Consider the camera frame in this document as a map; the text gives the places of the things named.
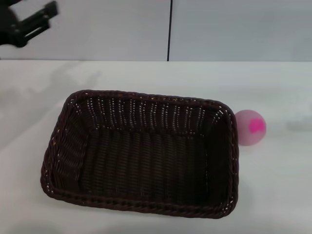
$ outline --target ball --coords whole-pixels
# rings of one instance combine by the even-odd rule
[[[264,118],[256,111],[243,110],[236,113],[238,143],[254,145],[262,140],[266,133]]]

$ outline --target basket bottom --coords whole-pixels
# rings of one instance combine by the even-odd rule
[[[79,176],[81,192],[104,197],[198,205],[209,192],[200,136],[97,129]]]

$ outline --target white wall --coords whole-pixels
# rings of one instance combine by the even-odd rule
[[[311,0],[174,0],[173,61],[312,61]]]
[[[14,5],[23,19],[50,0]],[[169,0],[57,0],[52,28],[17,49],[1,46],[1,59],[167,59]]]

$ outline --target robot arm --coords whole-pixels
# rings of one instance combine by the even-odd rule
[[[0,45],[24,47],[29,40],[50,28],[49,19],[58,14],[52,1],[32,16],[19,21],[10,6],[21,0],[0,0]]]

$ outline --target brown woven basket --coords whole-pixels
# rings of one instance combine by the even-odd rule
[[[198,98],[73,93],[45,153],[41,185],[81,206],[227,216],[238,199],[235,115]]]

